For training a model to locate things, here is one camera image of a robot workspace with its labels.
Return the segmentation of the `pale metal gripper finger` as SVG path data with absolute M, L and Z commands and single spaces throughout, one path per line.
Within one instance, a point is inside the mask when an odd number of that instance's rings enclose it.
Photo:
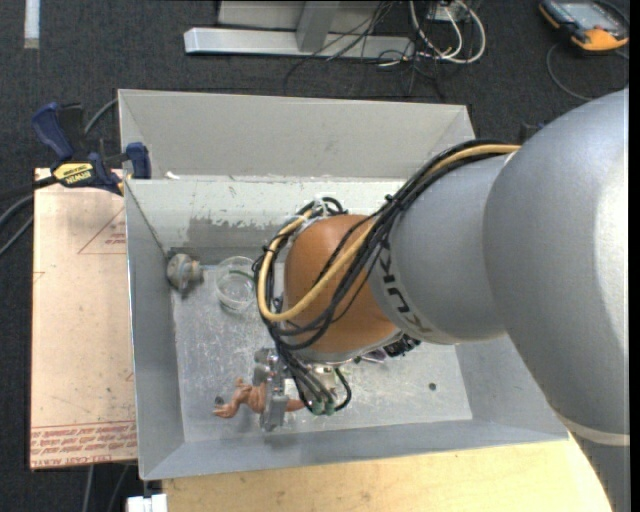
M 265 383 L 275 368 L 275 352 L 271 348 L 261 348 L 254 353 L 254 370 L 252 385 L 259 386 Z
M 259 418 L 263 431 L 272 432 L 282 426 L 288 402 L 289 397 L 281 389 L 265 386 L 264 409 Z

